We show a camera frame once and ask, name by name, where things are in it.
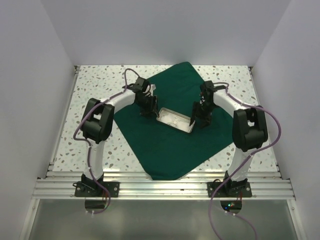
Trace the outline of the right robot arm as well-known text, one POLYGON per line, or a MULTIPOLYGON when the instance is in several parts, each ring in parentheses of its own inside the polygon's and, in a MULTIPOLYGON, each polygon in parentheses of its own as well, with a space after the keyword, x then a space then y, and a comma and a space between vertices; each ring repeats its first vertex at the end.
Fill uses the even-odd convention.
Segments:
POLYGON ((260 106, 252 106, 228 93, 228 83, 205 81, 200 85, 200 101, 194 102, 189 125, 200 120, 202 127, 212 121, 212 112, 221 108, 232 117, 232 140, 235 152, 223 181, 207 183, 208 196, 214 197, 251 197, 248 172, 253 153, 268 140, 265 112, 260 106))

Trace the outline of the steel instrument tray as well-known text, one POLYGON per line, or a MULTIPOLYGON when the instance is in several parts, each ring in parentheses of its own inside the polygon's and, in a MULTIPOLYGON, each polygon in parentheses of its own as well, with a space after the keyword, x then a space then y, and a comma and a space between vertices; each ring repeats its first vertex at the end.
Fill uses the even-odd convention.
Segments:
POLYGON ((191 124, 190 117, 165 107, 162 107, 159 110, 156 120, 162 124, 188 134, 192 132, 195 125, 195 121, 191 124))

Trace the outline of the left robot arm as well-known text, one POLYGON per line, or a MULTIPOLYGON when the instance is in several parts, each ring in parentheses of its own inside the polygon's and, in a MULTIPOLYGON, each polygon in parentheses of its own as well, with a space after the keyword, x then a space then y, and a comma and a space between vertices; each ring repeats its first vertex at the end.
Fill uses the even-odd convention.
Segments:
POLYGON ((88 100, 82 120, 73 134, 76 141, 87 143, 87 160, 81 180, 75 182, 76 197, 115 197, 114 183, 104 183, 103 154, 105 142, 113 128, 115 114, 123 108, 136 104, 143 116, 158 114, 158 98, 154 95, 155 84, 138 77, 126 84, 123 91, 106 99, 88 100))

